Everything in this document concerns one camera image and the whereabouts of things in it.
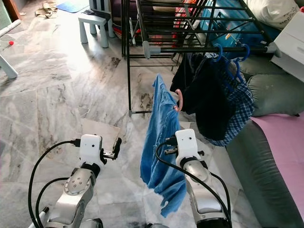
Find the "clothes drying rack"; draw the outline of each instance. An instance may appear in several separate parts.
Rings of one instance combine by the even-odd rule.
[[[210,34],[217,37],[234,34],[262,34],[266,44],[264,46],[250,47],[251,53],[264,52],[274,53],[277,48],[270,36],[264,31],[262,25],[257,21],[251,10],[243,0],[232,0],[239,2],[241,7],[219,7],[217,0],[207,6],[208,0],[197,0],[195,3],[163,3],[147,0],[122,0],[122,56],[127,61],[128,75],[128,101],[129,116],[132,114],[150,113],[151,111],[133,111],[131,101],[131,73],[130,59],[138,58],[170,58],[176,53],[218,53],[219,48],[211,45]],[[129,17],[130,3],[136,2],[137,20],[132,21]],[[152,15],[144,10],[145,6],[152,7],[179,7],[185,10],[179,14],[164,13],[163,15]],[[215,10],[244,10],[248,18],[215,18]],[[210,10],[210,17],[202,17],[203,10]],[[209,20],[208,30],[194,28],[196,20]],[[242,23],[231,29],[214,30],[212,23],[221,21],[241,21]],[[238,30],[241,26],[248,23],[256,25],[255,31]],[[204,41],[199,37],[199,33],[205,34]],[[130,46],[140,43],[143,47],[143,54],[131,54]],[[223,47],[223,52],[246,52],[244,47]]]

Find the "gray sofa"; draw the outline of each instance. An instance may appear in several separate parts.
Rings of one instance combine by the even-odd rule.
[[[304,83],[269,60],[270,57],[252,56],[241,63],[255,100],[254,116],[304,111]],[[261,226],[304,228],[260,127],[248,121],[227,151]]]

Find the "black cable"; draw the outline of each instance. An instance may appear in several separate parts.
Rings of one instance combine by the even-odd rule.
[[[40,200],[41,200],[41,197],[42,197],[42,194],[43,194],[43,192],[45,191],[45,189],[50,185],[50,184],[52,184],[52,183],[54,183],[54,182],[56,182],[56,181],[65,181],[65,180],[67,180],[67,179],[69,179],[68,177],[62,177],[62,178],[56,178],[56,179],[53,179],[53,180],[51,180],[50,182],[48,182],[42,189],[41,189],[41,191],[40,191],[40,193],[39,193],[39,195],[38,195],[38,198],[37,198],[37,201],[36,201],[36,206],[35,206],[35,213],[36,213],[36,218],[37,218],[37,222],[38,222],[38,224],[39,224],[39,226],[41,227],[41,228],[43,228],[43,224],[42,224],[42,222],[41,222],[41,220],[40,220],[40,217],[39,217],[39,203],[40,203]]]
[[[32,209],[32,186],[33,186],[33,180],[34,180],[34,175],[35,175],[35,171],[39,165],[39,163],[41,162],[41,160],[52,150],[54,149],[55,147],[59,146],[59,145],[62,145],[62,144],[65,144],[65,143],[72,143],[72,144],[75,144],[76,141],[75,140],[71,140],[71,141],[63,141],[63,142],[60,142],[60,143],[57,143],[55,144],[54,146],[50,147],[49,149],[47,149],[47,151],[44,152],[43,155],[41,155],[41,157],[38,159],[38,161],[36,162],[34,168],[33,168],[33,171],[32,171],[32,174],[30,176],[30,180],[29,180],[29,185],[28,185],[28,212],[29,212],[29,215],[30,215],[30,218],[32,219],[32,222],[34,224],[34,226],[36,228],[40,228],[40,226],[38,225],[37,221],[36,221],[36,218],[34,216],[34,213],[33,213],[33,209]]]
[[[221,184],[223,185],[223,188],[224,188],[225,194],[226,194],[226,199],[227,199],[228,213],[229,213],[229,215],[230,215],[230,217],[231,217],[230,197],[229,197],[229,192],[228,192],[227,186],[226,186],[225,182],[224,182],[218,175],[216,175],[216,174],[214,174],[214,173],[212,173],[212,172],[210,172],[210,174],[211,174],[213,177],[215,177],[216,179],[218,179],[218,180],[221,182]]]
[[[229,215],[229,212],[227,210],[227,207],[226,205],[224,204],[224,202],[222,201],[222,199],[218,196],[218,194],[212,190],[212,188],[210,188],[207,184],[205,184],[204,182],[202,182],[199,178],[197,178],[196,176],[194,176],[193,174],[189,173],[188,171],[185,171],[183,170],[182,168],[176,166],[176,165],[173,165],[169,162],[166,162],[165,160],[161,159],[160,156],[158,155],[158,150],[163,146],[163,145],[167,145],[168,142],[163,142],[161,143],[157,148],[156,148],[156,151],[155,151],[155,155],[157,157],[157,159],[159,161],[161,161],[162,163],[166,164],[166,165],[169,165],[170,167],[174,168],[174,169],[177,169],[179,171],[181,171],[182,173],[190,176],[192,179],[194,179],[196,182],[198,182],[199,184],[201,184],[204,188],[206,188],[209,192],[212,193],[212,195],[218,200],[218,202],[220,203],[220,205],[222,206],[223,210],[224,210],[224,213],[225,213],[225,216],[227,217],[228,219],[228,222],[229,222],[229,226],[232,228],[232,222],[231,222],[231,218],[230,218],[230,215]]]

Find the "pink hanger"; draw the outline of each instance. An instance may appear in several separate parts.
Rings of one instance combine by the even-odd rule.
[[[177,105],[174,106],[174,109],[176,112],[180,112],[181,109],[182,109],[182,94],[181,94],[181,90],[180,89],[177,89],[175,90],[175,92],[177,93],[177,95],[179,96],[179,103],[180,103],[180,106],[178,107]]]

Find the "blue mat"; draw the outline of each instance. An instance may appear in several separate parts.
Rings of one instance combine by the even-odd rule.
[[[89,5],[89,0],[68,0],[57,5],[58,9],[76,13]]]

